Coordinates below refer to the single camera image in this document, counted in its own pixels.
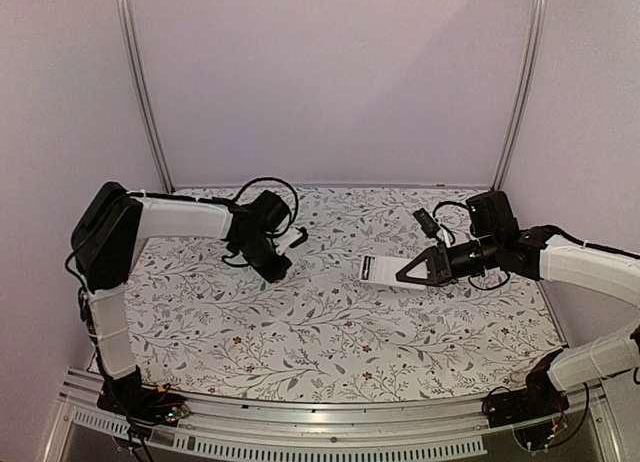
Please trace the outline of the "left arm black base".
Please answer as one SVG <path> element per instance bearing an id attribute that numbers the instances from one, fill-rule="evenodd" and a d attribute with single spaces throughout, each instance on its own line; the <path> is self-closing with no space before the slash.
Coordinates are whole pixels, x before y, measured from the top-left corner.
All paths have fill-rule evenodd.
<path id="1" fill-rule="evenodd" d="M 140 369 L 120 379 L 105 374 L 97 406 L 124 416 L 136 424 L 176 426 L 190 414 L 186 399 L 171 390 L 171 384 L 147 387 Z"/>

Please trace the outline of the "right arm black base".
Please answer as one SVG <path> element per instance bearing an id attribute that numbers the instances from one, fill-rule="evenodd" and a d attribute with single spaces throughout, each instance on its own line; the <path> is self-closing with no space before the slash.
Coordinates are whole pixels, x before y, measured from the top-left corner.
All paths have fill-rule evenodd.
<path id="1" fill-rule="evenodd" d="M 527 422 L 547 416 L 559 415 L 564 419 L 569 408 L 566 395 L 557 390 L 547 371 L 560 355 L 561 349 L 545 355 L 525 377 L 525 387 L 511 390 L 506 387 L 492 389 L 482 400 L 481 410 L 491 428 Z M 548 449 L 556 438 L 559 425 L 545 422 L 514 431 L 516 442 L 530 452 Z"/>

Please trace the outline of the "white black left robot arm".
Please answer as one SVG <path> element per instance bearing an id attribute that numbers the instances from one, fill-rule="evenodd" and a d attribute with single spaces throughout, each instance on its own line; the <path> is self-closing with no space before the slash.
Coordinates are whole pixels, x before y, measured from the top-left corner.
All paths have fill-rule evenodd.
<path id="1" fill-rule="evenodd" d="M 81 319 L 95 347 L 111 401 L 128 416 L 148 408 L 141 371 L 131 349 L 125 288 L 144 242 L 193 237 L 223 242 L 223 261 L 250 267 L 266 282 L 285 278 L 293 252 L 308 239 L 296 223 L 299 207 L 265 190 L 242 204 L 233 198 L 195 198 L 133 192 L 107 182 L 71 236 L 66 270 L 79 282 Z"/>

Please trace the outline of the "white remote control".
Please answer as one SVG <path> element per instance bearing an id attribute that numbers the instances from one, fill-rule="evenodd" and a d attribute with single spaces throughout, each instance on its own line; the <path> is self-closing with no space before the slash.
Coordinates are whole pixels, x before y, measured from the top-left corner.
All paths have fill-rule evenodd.
<path id="1" fill-rule="evenodd" d="M 359 280 L 374 286 L 424 291 L 424 284 L 400 282 L 396 278 L 410 262 L 409 258 L 364 255 L 360 259 Z"/>

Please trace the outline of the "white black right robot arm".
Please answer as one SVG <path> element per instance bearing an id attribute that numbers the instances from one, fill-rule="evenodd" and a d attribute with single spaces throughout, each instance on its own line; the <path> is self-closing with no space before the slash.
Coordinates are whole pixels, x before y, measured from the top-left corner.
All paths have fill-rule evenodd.
<path id="1" fill-rule="evenodd" d="M 554 225 L 519 227 L 503 191 L 487 191 L 464 204 L 472 240 L 454 246 L 440 241 L 400 268 L 398 282 L 443 286 L 497 268 L 533 280 L 561 282 L 639 305 L 639 257 L 582 241 Z M 639 366 L 639 323 L 576 348 L 545 356 L 526 377 L 517 409 L 537 418 L 556 395 L 593 379 Z"/>

